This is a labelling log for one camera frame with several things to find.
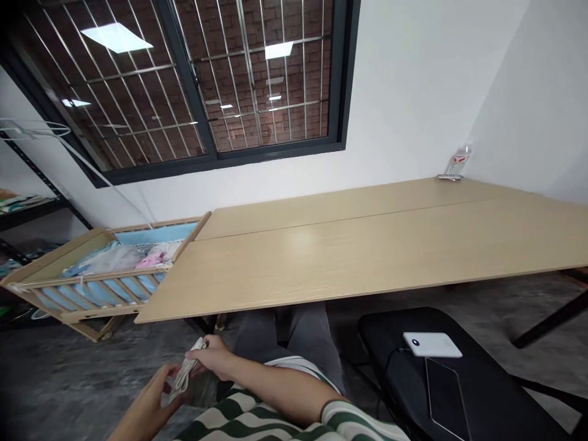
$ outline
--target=white power bank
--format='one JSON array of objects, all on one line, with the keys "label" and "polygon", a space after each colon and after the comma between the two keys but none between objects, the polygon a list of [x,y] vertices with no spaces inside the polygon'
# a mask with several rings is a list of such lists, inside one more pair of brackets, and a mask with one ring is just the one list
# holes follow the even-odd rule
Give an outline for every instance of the white power bank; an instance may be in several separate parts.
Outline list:
[{"label": "white power bank", "polygon": [[445,333],[403,333],[402,337],[415,356],[460,358],[464,355]]}]

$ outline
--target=blue crib padding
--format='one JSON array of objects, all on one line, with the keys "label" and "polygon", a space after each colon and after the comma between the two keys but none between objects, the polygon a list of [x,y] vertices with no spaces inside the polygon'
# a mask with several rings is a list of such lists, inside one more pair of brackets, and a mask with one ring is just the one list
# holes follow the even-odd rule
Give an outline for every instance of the blue crib padding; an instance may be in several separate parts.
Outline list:
[{"label": "blue crib padding", "polygon": [[[153,276],[155,277],[156,281],[161,283],[165,277],[165,273],[156,273],[156,274],[153,274]],[[149,291],[152,294],[155,292],[156,286],[147,278],[147,276],[137,276],[137,279],[141,282],[141,284],[145,287],[145,289],[147,289],[147,291]],[[149,300],[147,298],[147,296],[145,294],[143,294],[141,289],[133,283],[133,281],[131,280],[130,277],[124,277],[120,280],[141,301]],[[117,285],[113,280],[106,279],[106,280],[103,280],[102,282],[104,282],[104,284],[108,288],[112,289],[124,301],[126,301],[127,303],[133,303],[133,299],[130,298],[128,296],[128,294],[119,285]],[[69,290],[67,288],[65,288],[65,286],[63,286],[63,285],[56,286],[55,288],[62,295],[64,295],[67,299],[69,299],[71,302],[75,303],[76,305],[82,307],[83,309],[94,309],[94,308],[96,308],[94,305],[112,306],[112,305],[120,305],[121,304],[119,299],[114,298],[111,294],[109,294],[104,288],[102,288],[100,286],[100,284],[98,282],[84,282],[84,285],[85,285],[85,289],[82,289],[81,284],[74,284],[74,285],[70,285],[70,286],[73,289],[75,289],[79,294],[81,294],[82,297],[87,298],[88,300],[90,300],[94,304],[92,304],[90,302],[82,302],[81,299],[79,299],[77,296],[75,296],[71,292],[69,292]],[[67,304],[65,301],[63,301],[63,299],[61,299],[58,295],[53,293],[50,289],[42,288],[42,291],[43,291],[43,294],[45,294],[47,297],[49,297],[51,299],[51,301],[49,301],[45,298],[41,298],[41,301],[43,302],[43,304],[46,307],[57,309],[57,305],[55,305],[55,303],[58,303],[59,305],[61,305],[65,309],[67,309],[68,311],[75,311],[74,308],[72,308],[69,304]]]},{"label": "blue crib padding", "polygon": [[197,222],[193,222],[191,224],[159,227],[153,230],[115,233],[115,236],[123,245],[142,245],[159,242],[171,242],[185,239],[186,236],[194,229],[196,224]]},{"label": "blue crib padding", "polygon": [[[169,225],[166,227],[155,228],[153,230],[115,233],[115,236],[118,241],[125,245],[141,245],[171,242],[185,239],[186,236],[194,229],[196,224],[197,222],[193,222],[191,224]],[[158,283],[161,283],[165,277],[165,273],[156,273],[153,274],[153,276],[155,277],[155,280],[158,281]],[[137,279],[141,282],[145,289],[147,289],[147,291],[149,291],[152,294],[155,292],[156,286],[149,280],[147,276],[137,276]],[[141,291],[141,289],[133,283],[131,278],[124,277],[120,280],[141,301],[149,300],[147,299],[147,296]],[[114,280],[105,279],[102,282],[106,284],[108,288],[112,289],[122,299],[124,299],[124,301],[126,301],[127,303],[133,302],[133,300],[128,296],[128,294],[119,285],[117,285],[114,282]],[[63,285],[55,286],[54,288],[56,288],[68,300],[82,307],[83,309],[94,309],[94,305],[116,306],[121,304],[119,299],[113,298],[113,296],[109,294],[104,288],[102,288],[98,282],[84,282],[84,285],[85,288],[82,288],[81,284],[74,284],[70,286],[73,289],[75,289],[79,294],[81,294],[82,297],[87,298],[89,300],[88,302],[82,301],[77,296],[73,295]],[[61,299],[58,295],[53,293],[49,288],[42,288],[42,291],[43,294],[45,294],[45,296],[49,297],[50,299],[49,300],[45,297],[40,298],[40,300],[46,307],[59,309],[57,305],[60,305],[68,311],[74,311],[74,309],[69,304],[63,301],[63,299]]]}]

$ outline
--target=gray floor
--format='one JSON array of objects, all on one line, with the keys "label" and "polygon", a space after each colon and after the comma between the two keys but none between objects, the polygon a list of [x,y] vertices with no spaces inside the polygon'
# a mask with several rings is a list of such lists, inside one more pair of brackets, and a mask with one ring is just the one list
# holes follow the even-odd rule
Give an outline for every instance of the gray floor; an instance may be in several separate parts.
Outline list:
[{"label": "gray floor", "polygon": [[[331,331],[339,348],[364,360],[355,332],[368,312],[433,306],[449,313],[508,372],[588,398],[588,314],[534,345],[517,350],[509,338],[527,330],[581,292],[558,274],[476,282],[452,292],[430,288],[328,303]],[[225,332],[233,339],[234,318]],[[127,319],[109,341],[94,344],[65,326],[0,334],[0,421],[16,439],[104,440],[152,374],[181,362],[195,341],[183,322],[134,325]],[[377,398],[344,365],[348,397],[375,415]],[[534,395],[568,430],[578,414]],[[172,439],[197,411],[184,407],[157,439]]]}]

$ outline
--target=plastic bottle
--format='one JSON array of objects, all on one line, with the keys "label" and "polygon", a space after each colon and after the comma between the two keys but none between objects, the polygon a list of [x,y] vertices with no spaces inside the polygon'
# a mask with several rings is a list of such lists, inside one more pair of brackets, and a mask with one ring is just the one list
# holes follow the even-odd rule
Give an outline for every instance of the plastic bottle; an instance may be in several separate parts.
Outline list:
[{"label": "plastic bottle", "polygon": [[469,145],[464,145],[462,148],[459,148],[451,160],[447,165],[447,169],[445,170],[444,175],[448,176],[459,176],[462,177],[462,170],[466,165],[467,159],[472,154],[472,147]]}]

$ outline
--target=pink cloth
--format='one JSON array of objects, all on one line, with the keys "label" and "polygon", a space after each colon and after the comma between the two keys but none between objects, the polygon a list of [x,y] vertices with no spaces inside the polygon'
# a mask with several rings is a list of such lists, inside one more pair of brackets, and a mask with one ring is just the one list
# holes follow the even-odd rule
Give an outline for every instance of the pink cloth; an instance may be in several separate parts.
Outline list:
[{"label": "pink cloth", "polygon": [[164,256],[164,253],[162,253],[162,252],[155,253],[155,254],[149,254],[142,261],[137,263],[137,266],[135,267],[135,269],[156,266],[158,263],[162,262],[163,256]]}]

